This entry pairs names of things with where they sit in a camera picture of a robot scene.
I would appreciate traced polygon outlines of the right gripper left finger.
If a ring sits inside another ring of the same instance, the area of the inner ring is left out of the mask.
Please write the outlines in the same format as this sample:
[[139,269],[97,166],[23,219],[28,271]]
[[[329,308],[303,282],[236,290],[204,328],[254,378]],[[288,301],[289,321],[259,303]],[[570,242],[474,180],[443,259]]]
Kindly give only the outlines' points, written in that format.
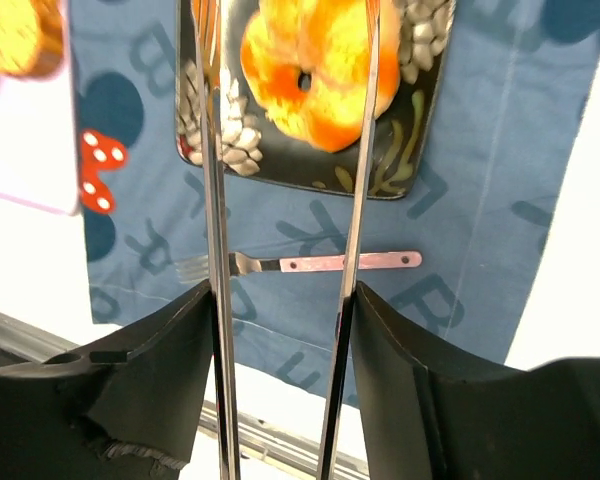
[[200,283],[90,344],[0,367],[0,480],[178,478],[204,400],[211,307]]

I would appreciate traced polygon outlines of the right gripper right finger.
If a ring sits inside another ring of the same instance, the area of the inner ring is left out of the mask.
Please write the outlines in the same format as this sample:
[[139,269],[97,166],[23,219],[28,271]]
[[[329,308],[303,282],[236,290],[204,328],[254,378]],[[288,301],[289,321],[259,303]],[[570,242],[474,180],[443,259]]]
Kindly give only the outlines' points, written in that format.
[[600,479],[600,358],[500,365],[365,284],[351,346],[372,478]]

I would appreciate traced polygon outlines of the twisted ring bread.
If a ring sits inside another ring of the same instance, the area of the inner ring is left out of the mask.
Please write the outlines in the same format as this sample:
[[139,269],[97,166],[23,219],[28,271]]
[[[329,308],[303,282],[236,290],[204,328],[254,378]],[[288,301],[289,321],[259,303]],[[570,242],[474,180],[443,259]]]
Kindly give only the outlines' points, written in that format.
[[361,135],[370,67],[366,1],[262,1],[240,62],[267,118],[333,153]]

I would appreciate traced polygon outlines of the metal tongs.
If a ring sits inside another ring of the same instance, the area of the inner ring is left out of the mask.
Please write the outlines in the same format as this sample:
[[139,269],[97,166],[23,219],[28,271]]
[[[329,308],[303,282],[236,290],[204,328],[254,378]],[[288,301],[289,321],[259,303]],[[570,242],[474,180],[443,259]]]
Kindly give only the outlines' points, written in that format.
[[[364,204],[367,198],[370,170],[373,165],[375,104],[380,56],[380,4],[368,1],[367,31],[370,42],[370,67],[367,81],[362,135],[354,189],[352,218],[349,227],[335,343],[331,363],[331,380],[326,396],[316,476],[329,479],[333,475],[346,363],[353,317],[353,297],[360,256],[360,237]],[[208,232],[210,282],[216,305],[214,361],[220,476],[238,479],[240,444],[236,404],[233,320],[229,275],[229,246],[225,209],[224,164],[221,142],[220,59],[222,48],[221,4],[202,1],[194,6],[180,1],[178,11],[178,64],[193,61],[201,109],[201,156],[204,170],[205,217]]]

